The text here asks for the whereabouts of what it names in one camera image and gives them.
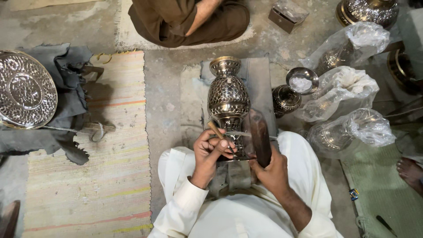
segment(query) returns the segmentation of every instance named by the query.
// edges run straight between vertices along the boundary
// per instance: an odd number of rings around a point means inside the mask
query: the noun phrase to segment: brass pot
[[[311,81],[311,87],[303,92],[295,91],[290,85],[290,79],[301,77]],[[311,69],[297,67],[291,69],[286,75],[286,84],[276,87],[272,91],[273,111],[276,118],[280,118],[287,113],[291,113],[301,105],[301,95],[310,95],[317,91],[319,78]]]
[[[37,129],[47,124],[57,107],[54,81],[33,57],[0,50],[0,122],[14,129]]]
[[[403,89],[411,94],[423,91],[423,80],[415,80],[416,75],[404,48],[390,51],[387,65],[389,73]]]
[[[344,27],[361,21],[374,22],[389,30],[398,12],[396,0],[341,0],[336,7],[336,17]]]

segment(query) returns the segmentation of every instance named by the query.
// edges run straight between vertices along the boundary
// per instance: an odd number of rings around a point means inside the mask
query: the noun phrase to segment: wooden handle
[[[223,135],[220,133],[219,129],[216,127],[213,121],[209,121],[207,124],[209,125],[210,129],[212,129],[213,132],[219,137],[219,139],[223,140]]]

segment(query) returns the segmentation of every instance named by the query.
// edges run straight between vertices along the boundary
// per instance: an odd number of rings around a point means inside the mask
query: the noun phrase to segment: bare foot
[[[401,158],[397,163],[399,176],[423,197],[423,169],[414,160]]]

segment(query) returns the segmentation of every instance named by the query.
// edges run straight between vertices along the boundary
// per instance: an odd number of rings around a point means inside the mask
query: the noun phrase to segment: striped rug
[[[116,132],[99,143],[78,133],[90,155],[76,165],[62,150],[30,153],[23,237],[146,237],[150,220],[151,174],[146,132],[144,52],[91,59],[104,67],[86,84],[91,121],[111,122]]]

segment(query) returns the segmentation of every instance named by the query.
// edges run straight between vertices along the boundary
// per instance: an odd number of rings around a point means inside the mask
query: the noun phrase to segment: beige rug
[[[146,237],[151,174],[146,132],[144,52],[103,55],[97,83],[86,85],[92,121],[116,126],[99,143],[75,140],[90,155],[76,165],[62,150],[30,153],[23,237]]]
[[[238,42],[247,40],[249,38],[252,38],[255,35],[253,26],[250,23],[247,30],[244,32],[242,36],[230,42],[218,42],[218,43],[200,44],[200,45],[193,45],[193,46],[180,46],[178,48],[161,47],[159,45],[156,45],[147,41],[142,36],[140,36],[135,30],[135,27],[131,21],[131,18],[128,15],[129,8],[132,5],[132,0],[120,0],[120,3],[121,3],[121,11],[117,12],[116,21],[115,21],[117,24],[115,45],[116,45],[116,50],[118,52],[123,52],[127,50],[135,50],[135,49],[185,50],[185,49],[210,48],[210,47],[238,43]]]
[[[87,3],[104,0],[10,0],[10,11],[22,11],[54,5]]]

